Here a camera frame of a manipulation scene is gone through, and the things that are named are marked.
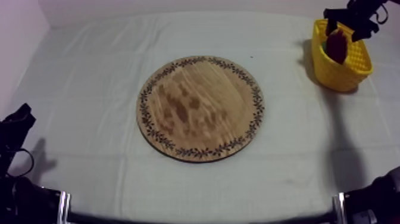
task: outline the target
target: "table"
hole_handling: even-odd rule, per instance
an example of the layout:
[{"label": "table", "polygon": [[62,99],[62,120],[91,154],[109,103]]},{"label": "table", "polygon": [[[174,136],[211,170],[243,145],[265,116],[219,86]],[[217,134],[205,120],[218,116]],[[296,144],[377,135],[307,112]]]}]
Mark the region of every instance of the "table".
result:
[{"label": "table", "polygon": [[[37,122],[24,147],[33,181],[73,195],[74,211],[163,222],[272,221],[331,208],[331,196],[398,166],[400,45],[366,41],[374,73],[353,94],[313,82],[313,20],[214,12],[140,15],[52,29],[9,112]],[[172,160],[136,124],[140,88],[176,58],[215,55],[250,72],[265,99],[261,129],[233,157]],[[27,158],[19,155],[12,172]]]}]

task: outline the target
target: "red object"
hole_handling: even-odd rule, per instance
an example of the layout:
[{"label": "red object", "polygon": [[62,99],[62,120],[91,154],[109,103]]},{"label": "red object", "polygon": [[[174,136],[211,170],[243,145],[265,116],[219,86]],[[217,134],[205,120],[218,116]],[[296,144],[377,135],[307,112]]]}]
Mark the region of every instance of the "red object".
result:
[{"label": "red object", "polygon": [[338,30],[326,40],[326,54],[335,62],[343,64],[347,57],[347,39],[343,30]]}]

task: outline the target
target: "white tablecloth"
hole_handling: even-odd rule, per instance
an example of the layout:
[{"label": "white tablecloth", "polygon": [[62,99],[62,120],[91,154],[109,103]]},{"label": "white tablecloth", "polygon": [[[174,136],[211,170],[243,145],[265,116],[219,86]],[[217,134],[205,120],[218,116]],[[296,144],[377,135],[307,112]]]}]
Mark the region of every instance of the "white tablecloth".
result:
[{"label": "white tablecloth", "polygon": [[[312,76],[313,20],[259,13],[143,15],[51,30],[10,105],[37,122],[34,182],[72,193],[74,211],[164,222],[272,221],[331,208],[331,196],[399,166],[400,45],[366,41],[374,73],[353,94]],[[232,60],[265,98],[260,132],[241,152],[188,164],[151,148],[136,99],[159,67],[189,55]],[[24,169],[19,155],[13,171]]]}]

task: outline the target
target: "cable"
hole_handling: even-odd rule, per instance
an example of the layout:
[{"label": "cable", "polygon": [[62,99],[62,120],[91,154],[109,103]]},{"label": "cable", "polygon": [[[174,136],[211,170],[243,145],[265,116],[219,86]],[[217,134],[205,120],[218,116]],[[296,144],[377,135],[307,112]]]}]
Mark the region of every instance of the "cable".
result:
[{"label": "cable", "polygon": [[30,160],[32,161],[32,163],[31,163],[30,168],[29,168],[28,171],[26,171],[25,173],[20,174],[20,175],[18,175],[18,176],[13,176],[13,175],[11,175],[11,174],[9,174],[9,173],[6,173],[9,177],[11,177],[11,178],[20,178],[20,177],[22,177],[22,176],[27,175],[28,173],[30,173],[30,172],[33,170],[33,168],[34,168],[34,166],[35,166],[35,158],[33,158],[33,155],[32,155],[28,150],[26,150],[26,149],[24,149],[24,148],[20,148],[19,150],[9,151],[9,152],[10,152],[10,153],[26,152],[26,153],[28,153],[28,155],[29,155],[29,157],[30,157]]},{"label": "cable", "polygon": [[388,18],[389,18],[389,13],[388,10],[386,9],[386,7],[382,4],[382,8],[383,10],[386,12],[386,18],[383,21],[379,21],[379,14],[377,12],[375,12],[376,15],[376,22],[380,25],[384,24],[385,22],[387,22]]}]

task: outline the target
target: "wood grain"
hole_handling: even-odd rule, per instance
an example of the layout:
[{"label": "wood grain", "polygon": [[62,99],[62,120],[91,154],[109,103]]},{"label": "wood grain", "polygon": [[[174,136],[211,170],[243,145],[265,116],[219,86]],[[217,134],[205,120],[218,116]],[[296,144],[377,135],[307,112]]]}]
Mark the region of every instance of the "wood grain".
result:
[{"label": "wood grain", "polygon": [[253,77],[224,58],[186,57],[166,64],[144,84],[137,122],[147,141],[189,162],[226,158],[255,136],[264,112]]}]

